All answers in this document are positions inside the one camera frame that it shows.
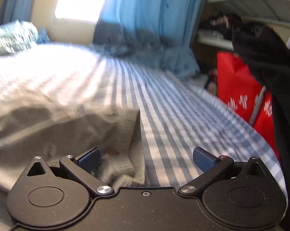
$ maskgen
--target blue striped bed sheet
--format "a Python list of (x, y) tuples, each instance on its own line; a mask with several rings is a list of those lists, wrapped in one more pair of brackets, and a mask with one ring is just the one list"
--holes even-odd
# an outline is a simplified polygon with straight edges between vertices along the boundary
[(150, 185), (179, 187), (202, 174), (192, 152), (200, 146), (235, 161), (259, 156), (286, 195), (279, 162), (267, 142), (219, 99), (171, 73), (87, 47), (47, 44), (0, 58), (0, 102), (19, 87), (40, 90), (63, 105), (94, 101), (139, 108)]

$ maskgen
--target black jacket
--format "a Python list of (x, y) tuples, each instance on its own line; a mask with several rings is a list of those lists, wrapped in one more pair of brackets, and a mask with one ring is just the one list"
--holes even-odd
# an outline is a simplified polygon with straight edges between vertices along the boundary
[(233, 48), (255, 79), (272, 93), (275, 143), (281, 158), (290, 214), (290, 50), (270, 28), (256, 23), (233, 27)]

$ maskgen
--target white gray blanket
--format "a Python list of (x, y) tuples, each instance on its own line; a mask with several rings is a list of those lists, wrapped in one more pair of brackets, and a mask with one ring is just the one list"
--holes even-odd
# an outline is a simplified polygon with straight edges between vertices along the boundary
[(0, 105), (0, 190), (9, 192), (34, 156), (54, 161), (98, 147), (96, 176), (117, 190), (145, 183), (139, 110), (94, 103), (63, 107), (18, 89)]

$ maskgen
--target shelf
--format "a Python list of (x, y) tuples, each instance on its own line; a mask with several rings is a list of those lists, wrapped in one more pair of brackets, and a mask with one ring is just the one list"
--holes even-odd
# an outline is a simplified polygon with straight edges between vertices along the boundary
[(207, 0), (226, 14), (290, 27), (290, 0)]
[(231, 41), (219, 40), (215, 37), (198, 35), (198, 42), (202, 44), (218, 47), (221, 49), (227, 49), (227, 50), (233, 51), (233, 44)]

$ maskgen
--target red bag with white text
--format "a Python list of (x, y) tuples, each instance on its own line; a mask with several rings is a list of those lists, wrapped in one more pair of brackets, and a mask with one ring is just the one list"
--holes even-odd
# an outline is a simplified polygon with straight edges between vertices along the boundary
[(249, 122), (262, 86), (251, 75), (241, 58), (218, 52), (218, 97)]
[[(262, 86), (251, 75), (242, 59), (229, 52), (218, 52), (218, 97), (249, 122)], [(271, 93), (266, 92), (253, 128), (279, 157), (274, 141)]]

